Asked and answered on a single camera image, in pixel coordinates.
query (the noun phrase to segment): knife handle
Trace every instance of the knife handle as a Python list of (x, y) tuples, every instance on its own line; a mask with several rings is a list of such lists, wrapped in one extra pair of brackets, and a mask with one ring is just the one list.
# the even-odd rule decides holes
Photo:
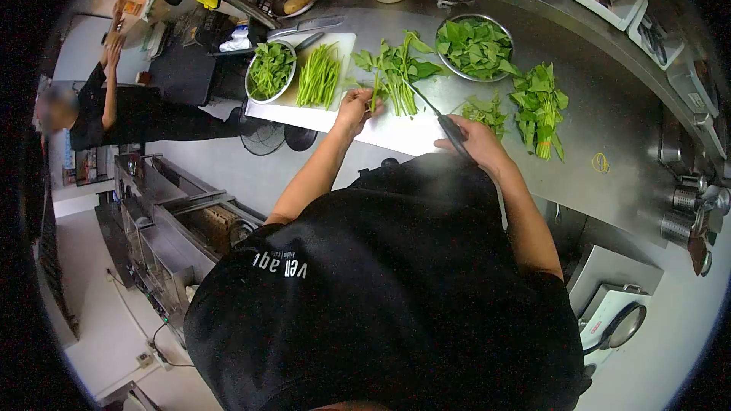
[(445, 134), (447, 134), (447, 138), (450, 140), (450, 143), (452, 143), (452, 146), (457, 151), (457, 154), (461, 155), (462, 158), (469, 162), (477, 163), (472, 156), (469, 155), (469, 152), (467, 152), (467, 149), (464, 147), (464, 142), (467, 140), (462, 133), (462, 129), (455, 124), (454, 121), (452, 121), (452, 118), (447, 116), (446, 114), (439, 114), (439, 117), (436, 118), (437, 121), (439, 121), (439, 125), (442, 126), (442, 129)]

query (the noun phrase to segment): hand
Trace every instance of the hand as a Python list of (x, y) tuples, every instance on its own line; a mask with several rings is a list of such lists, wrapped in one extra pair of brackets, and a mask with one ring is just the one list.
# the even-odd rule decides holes
[[(450, 114), (448, 116), (462, 129), (462, 133), (467, 137), (467, 140), (464, 142), (464, 147), (469, 152), (469, 155), (478, 164), (488, 169), (496, 178), (500, 178), (501, 172), (516, 167), (516, 164), (507, 155), (505, 148), (502, 147), (492, 129), (484, 124), (465, 119), (458, 114)], [(455, 150), (448, 139), (436, 140), (434, 146), (443, 150)]]
[(117, 64), (119, 63), (119, 55), (122, 52), (122, 47), (124, 46), (124, 36), (117, 34), (112, 37), (111, 40), (112, 41), (106, 45), (107, 58), (109, 59), (109, 66), (116, 69)]
[(351, 89), (343, 97), (338, 110), (338, 117), (335, 119), (333, 129), (342, 129), (352, 138), (363, 130), (363, 125), (371, 117), (383, 113), (385, 107), (380, 98), (376, 99), (376, 110), (370, 111), (370, 98), (373, 96), (372, 89)]
[(127, 4), (127, 0), (117, 0), (114, 2), (114, 8), (112, 8), (112, 17), (115, 21), (122, 19), (122, 12), (124, 11), (124, 5)]

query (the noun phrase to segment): kitchen knife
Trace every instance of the kitchen knife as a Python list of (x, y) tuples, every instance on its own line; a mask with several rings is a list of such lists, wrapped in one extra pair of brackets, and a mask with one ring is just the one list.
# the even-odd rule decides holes
[(325, 27), (335, 27), (345, 21), (345, 16), (336, 14), (332, 16), (323, 16), (320, 18), (306, 19), (297, 23), (296, 27), (288, 27), (287, 29), (275, 29), (267, 32), (267, 40), (272, 38), (284, 37), (297, 32), (306, 32), (308, 30), (324, 29)]

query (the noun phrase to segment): leafy green vegetable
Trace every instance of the leafy green vegetable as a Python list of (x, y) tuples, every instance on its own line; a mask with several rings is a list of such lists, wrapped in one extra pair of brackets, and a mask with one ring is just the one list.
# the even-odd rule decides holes
[(300, 72), (297, 106), (324, 105), (325, 111), (330, 108), (340, 75), (340, 60), (336, 51), (335, 43), (332, 43), (320, 45), (310, 54)]
[(255, 100), (274, 97), (287, 83), (295, 55), (281, 43), (258, 43), (249, 71), (249, 91)]
[(436, 33), (436, 49), (462, 73), (491, 79), (500, 72), (522, 76), (510, 63), (512, 43), (498, 25), (479, 18), (447, 21)]
[[(434, 49), (421, 41), (419, 34), (415, 31), (405, 30), (404, 34), (406, 34), (404, 43), (400, 46), (389, 46), (388, 43), (381, 40), (378, 56), (373, 56), (366, 50), (351, 54), (355, 65), (367, 72), (375, 71), (373, 99), (390, 97), (397, 116), (402, 113), (412, 115), (418, 112), (414, 103), (414, 93), (404, 83), (404, 78), (408, 77), (407, 79), (414, 83), (432, 75), (451, 75), (445, 65), (434, 64), (411, 56), (409, 48), (425, 54), (433, 53)], [(374, 108), (375, 103), (371, 103), (371, 111)]]
[(510, 94), (518, 105), (517, 128), (528, 152), (551, 159), (551, 144), (563, 162), (563, 147), (555, 126), (563, 121), (559, 110), (569, 105), (569, 97), (555, 87), (553, 64), (536, 65), (524, 77), (512, 80), (516, 91)]
[(462, 117), (489, 126), (495, 132), (498, 140), (502, 140), (507, 114), (500, 113), (498, 89), (495, 89), (495, 96), (492, 100), (483, 101), (476, 96), (469, 96), (460, 106), (462, 107)]

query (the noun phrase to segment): chef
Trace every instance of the chef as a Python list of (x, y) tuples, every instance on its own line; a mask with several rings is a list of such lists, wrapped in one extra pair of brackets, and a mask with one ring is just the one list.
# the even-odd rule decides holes
[(480, 168), (430, 154), (331, 191), (383, 110), (371, 96), (347, 93), (266, 223), (198, 288), (184, 332), (203, 379), (225, 409), (572, 409), (578, 327), (516, 164), (452, 115)]
[(115, 30), (123, 5), (123, 0), (115, 4), (112, 31), (106, 37), (102, 56), (78, 95), (69, 89), (50, 87), (39, 96), (44, 128), (50, 132), (68, 129), (75, 151), (107, 144), (238, 136), (238, 107), (224, 122), (195, 106), (165, 102), (157, 89), (117, 86), (124, 37)]

